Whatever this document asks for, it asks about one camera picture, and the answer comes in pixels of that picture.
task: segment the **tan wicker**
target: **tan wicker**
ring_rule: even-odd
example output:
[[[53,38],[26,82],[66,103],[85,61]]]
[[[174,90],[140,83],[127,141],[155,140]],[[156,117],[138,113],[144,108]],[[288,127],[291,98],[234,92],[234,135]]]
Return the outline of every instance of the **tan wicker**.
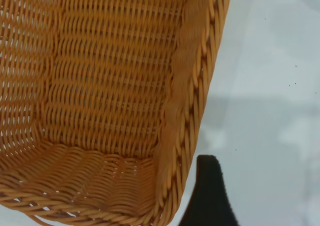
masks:
[[[0,0],[0,204],[167,225],[229,0]]]

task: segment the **woven basket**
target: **woven basket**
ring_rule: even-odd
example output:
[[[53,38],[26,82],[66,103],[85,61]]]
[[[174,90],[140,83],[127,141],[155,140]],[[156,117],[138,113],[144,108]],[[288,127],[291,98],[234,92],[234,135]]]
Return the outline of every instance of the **woven basket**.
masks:
[[[167,225],[229,0],[0,3],[0,204],[40,224]]]

